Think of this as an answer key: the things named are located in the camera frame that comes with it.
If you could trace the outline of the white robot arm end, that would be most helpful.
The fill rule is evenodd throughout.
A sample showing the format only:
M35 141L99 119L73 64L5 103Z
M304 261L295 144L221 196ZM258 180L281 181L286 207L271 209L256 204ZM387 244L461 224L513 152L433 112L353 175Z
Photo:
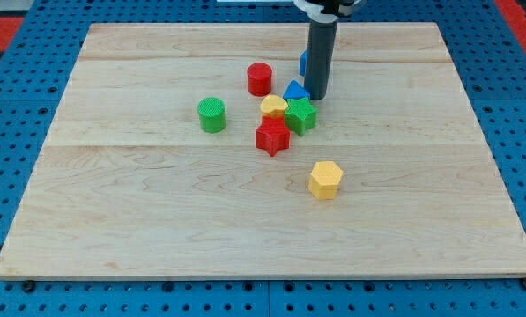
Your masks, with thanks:
M293 0L293 3L312 20L333 22L339 18L349 18L366 0Z

